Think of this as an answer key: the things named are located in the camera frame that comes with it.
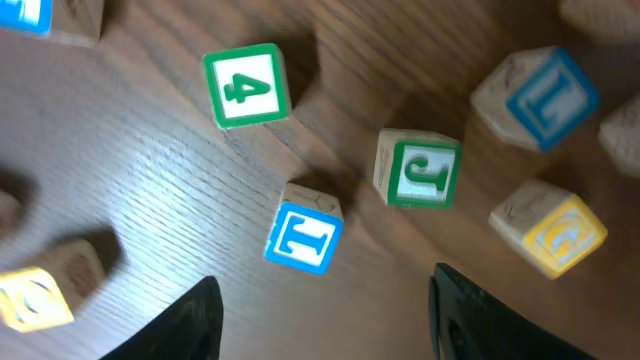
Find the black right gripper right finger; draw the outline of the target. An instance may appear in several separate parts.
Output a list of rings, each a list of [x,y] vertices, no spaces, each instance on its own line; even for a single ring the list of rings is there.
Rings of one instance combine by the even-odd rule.
[[[430,277],[429,321],[437,359],[593,360],[446,263]]]

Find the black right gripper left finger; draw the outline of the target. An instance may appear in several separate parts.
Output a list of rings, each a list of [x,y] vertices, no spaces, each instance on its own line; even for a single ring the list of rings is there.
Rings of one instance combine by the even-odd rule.
[[[219,283],[204,277],[101,360],[218,360],[223,318]]]

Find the blue T block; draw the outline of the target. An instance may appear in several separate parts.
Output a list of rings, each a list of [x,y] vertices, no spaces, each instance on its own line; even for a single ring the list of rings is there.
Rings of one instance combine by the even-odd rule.
[[[289,182],[277,207],[264,259],[322,276],[329,269],[343,231],[337,197]]]

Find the green B block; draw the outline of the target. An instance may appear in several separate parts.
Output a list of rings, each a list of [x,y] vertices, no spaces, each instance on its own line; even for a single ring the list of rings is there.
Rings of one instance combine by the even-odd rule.
[[[2,191],[0,195],[0,236],[4,240],[17,228],[20,221],[22,205],[11,194]]]

